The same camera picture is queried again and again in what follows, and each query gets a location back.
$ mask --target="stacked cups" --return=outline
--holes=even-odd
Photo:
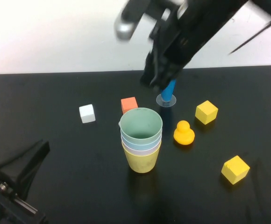
[[[135,108],[119,122],[122,146],[131,169],[147,173],[155,166],[162,140],[163,121],[155,111]]]

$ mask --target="orange cube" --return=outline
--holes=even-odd
[[[135,97],[121,99],[122,112],[125,114],[127,111],[138,108]]]

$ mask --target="yellow rubber duck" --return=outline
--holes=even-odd
[[[190,128],[190,124],[181,120],[177,124],[177,129],[174,131],[174,139],[181,145],[189,145],[195,139],[195,132]]]

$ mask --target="black table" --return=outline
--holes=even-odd
[[[171,109],[140,86],[141,73],[0,75],[0,147],[50,142],[27,202],[53,224],[271,224],[271,66],[184,70]],[[130,170],[120,143],[120,99],[132,96],[164,121],[145,175]],[[219,108],[207,128],[194,119],[205,100]],[[82,124],[87,104],[96,122]],[[186,148],[173,143],[183,119],[196,134]],[[220,174],[235,155],[251,170],[231,187]]]

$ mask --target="block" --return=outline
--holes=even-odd
[[[235,184],[247,175],[249,169],[250,167],[237,155],[224,163],[221,173],[231,184]]]
[[[127,111],[138,108],[135,97],[121,99],[122,112],[125,114]]]
[[[83,124],[95,121],[95,114],[94,114],[94,109],[93,109],[92,104],[89,104],[86,106],[80,106],[79,114],[80,114],[80,118]]]
[[[216,118],[218,111],[219,109],[207,100],[197,106],[196,118],[206,125]]]

